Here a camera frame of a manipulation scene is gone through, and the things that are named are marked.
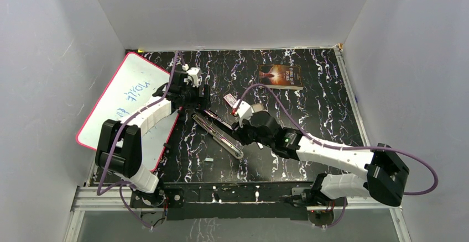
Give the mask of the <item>black stapler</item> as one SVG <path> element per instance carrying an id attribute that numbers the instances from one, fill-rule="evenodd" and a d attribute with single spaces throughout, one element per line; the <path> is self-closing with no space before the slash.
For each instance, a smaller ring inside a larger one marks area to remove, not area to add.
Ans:
<path id="1" fill-rule="evenodd" d="M 227 150 L 235 159 L 243 159 L 244 153 L 242 149 L 231 136 L 232 128 L 230 124 L 211 110 L 196 110 L 191 117 L 197 125 L 208 132 L 213 140 Z"/>

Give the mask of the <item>small red staple box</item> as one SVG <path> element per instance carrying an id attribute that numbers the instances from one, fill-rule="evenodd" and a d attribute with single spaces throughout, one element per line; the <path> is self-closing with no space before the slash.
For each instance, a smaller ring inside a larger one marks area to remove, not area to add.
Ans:
<path id="1" fill-rule="evenodd" d="M 234 107 L 236 102 L 237 102 L 237 99 L 231 94 L 231 93 L 228 93 L 226 94 L 223 99 L 225 100 L 225 102 L 230 106 L 230 107 Z"/>

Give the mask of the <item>cardboard staple tray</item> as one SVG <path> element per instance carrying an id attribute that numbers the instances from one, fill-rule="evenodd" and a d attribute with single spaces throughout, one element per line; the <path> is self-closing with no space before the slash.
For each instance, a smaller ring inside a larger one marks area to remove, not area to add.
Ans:
<path id="1" fill-rule="evenodd" d="M 257 113 L 261 111 L 266 111 L 266 109 L 264 105 L 262 105 L 261 103 L 256 103 L 256 104 L 251 105 L 251 111 L 252 113 Z"/>

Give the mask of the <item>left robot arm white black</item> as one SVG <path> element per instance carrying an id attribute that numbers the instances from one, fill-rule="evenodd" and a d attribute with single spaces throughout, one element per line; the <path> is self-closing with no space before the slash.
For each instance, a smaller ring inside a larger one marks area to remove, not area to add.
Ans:
<path id="1" fill-rule="evenodd" d="M 202 84 L 200 69 L 175 71 L 172 79 L 161 85 L 134 113 L 102 124 L 95 164 L 143 192 L 150 206 L 160 206 L 165 192 L 157 187 L 157 176 L 143 165 L 142 137 L 180 108 L 208 109 L 210 105 L 210 88 Z"/>

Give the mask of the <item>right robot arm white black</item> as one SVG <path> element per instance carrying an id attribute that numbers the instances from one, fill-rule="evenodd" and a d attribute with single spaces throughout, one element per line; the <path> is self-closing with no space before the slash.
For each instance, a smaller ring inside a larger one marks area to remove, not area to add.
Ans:
<path id="1" fill-rule="evenodd" d="M 284 159 L 317 162 L 345 172 L 316 178 L 311 188 L 316 204 L 324 206 L 342 197 L 371 197 L 386 206 L 401 205 L 409 168 L 389 147 L 361 149 L 313 141 L 297 129 L 282 127 L 266 111 L 234 116 L 233 134 L 240 143 L 260 143 Z"/>

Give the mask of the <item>pink-framed whiteboard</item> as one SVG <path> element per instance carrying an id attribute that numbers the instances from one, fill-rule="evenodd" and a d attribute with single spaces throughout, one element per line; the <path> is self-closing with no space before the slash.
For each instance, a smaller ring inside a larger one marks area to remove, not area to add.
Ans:
<path id="1" fill-rule="evenodd" d="M 158 87 L 169 80 L 169 72 L 130 52 L 80 128 L 76 141 L 96 150 L 105 120 L 120 120 L 146 103 Z M 142 137 L 142 163 L 150 171 L 158 167 L 175 127 L 177 113 L 164 118 Z"/>

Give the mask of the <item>dark paperback book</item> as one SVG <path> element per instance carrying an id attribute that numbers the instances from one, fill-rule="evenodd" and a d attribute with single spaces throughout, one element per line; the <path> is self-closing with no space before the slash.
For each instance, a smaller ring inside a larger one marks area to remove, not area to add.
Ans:
<path id="1" fill-rule="evenodd" d="M 301 68 L 292 65 L 259 65 L 259 83 L 271 89 L 302 90 Z"/>

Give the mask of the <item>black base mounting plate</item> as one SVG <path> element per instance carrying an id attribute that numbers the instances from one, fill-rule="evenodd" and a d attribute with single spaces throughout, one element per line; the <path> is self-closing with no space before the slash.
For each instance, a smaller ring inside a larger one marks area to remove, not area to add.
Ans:
<path id="1" fill-rule="evenodd" d="M 307 220 L 325 213 L 333 218 L 333 209 L 344 204 L 314 199 L 312 182 L 167 182 L 153 194 L 134 191 L 131 206 L 151 212 L 163 209 L 168 220 L 199 218 L 289 218 Z"/>

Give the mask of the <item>aluminium frame rail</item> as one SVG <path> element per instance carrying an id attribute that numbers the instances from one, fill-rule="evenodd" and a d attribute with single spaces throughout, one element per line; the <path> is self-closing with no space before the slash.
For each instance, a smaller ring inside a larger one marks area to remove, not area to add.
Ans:
<path id="1" fill-rule="evenodd" d="M 280 201 L 293 183 L 173 184 L 148 206 L 131 190 L 80 187 L 66 241 L 410 241 L 400 208 L 368 198 L 326 207 Z"/>

